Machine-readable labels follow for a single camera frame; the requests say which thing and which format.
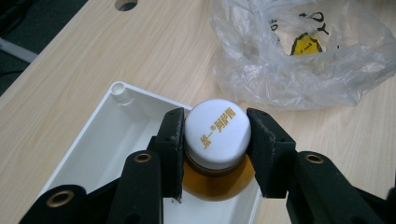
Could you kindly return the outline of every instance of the white jar lid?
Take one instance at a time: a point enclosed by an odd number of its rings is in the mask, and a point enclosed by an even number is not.
[[[206,169],[225,170],[243,159],[250,132],[241,107],[222,99],[204,101],[186,118],[186,153]]]

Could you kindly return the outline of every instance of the amber liquid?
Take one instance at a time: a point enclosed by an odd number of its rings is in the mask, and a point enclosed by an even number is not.
[[[248,155],[231,172],[224,175],[202,175],[195,169],[188,161],[184,161],[183,189],[197,198],[211,202],[236,196],[248,186],[255,174]]]

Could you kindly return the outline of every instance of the white plastic box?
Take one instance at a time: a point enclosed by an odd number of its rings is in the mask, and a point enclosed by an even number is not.
[[[68,149],[41,193],[64,184],[80,185],[87,193],[120,177],[125,159],[147,148],[169,110],[188,105],[123,82],[114,83]],[[253,223],[260,198],[256,181],[238,196],[206,202],[183,190],[182,203],[163,200],[164,224]]]

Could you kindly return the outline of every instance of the dark floor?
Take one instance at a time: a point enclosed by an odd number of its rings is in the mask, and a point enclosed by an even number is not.
[[[0,37],[38,54],[87,1],[35,0],[21,23],[15,29],[2,33]],[[0,50],[0,95],[28,65],[28,63]]]

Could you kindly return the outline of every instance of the wood grain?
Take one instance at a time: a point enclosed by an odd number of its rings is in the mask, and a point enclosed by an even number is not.
[[[372,7],[396,34],[396,4]],[[88,1],[0,98],[0,223],[21,219],[113,82],[186,105],[224,98],[211,74],[219,43],[208,19],[205,0],[141,0],[127,12]],[[353,185],[385,197],[396,167],[394,95],[393,77],[355,107],[271,115],[298,150],[327,155]],[[284,200],[262,200],[255,223],[288,222]]]

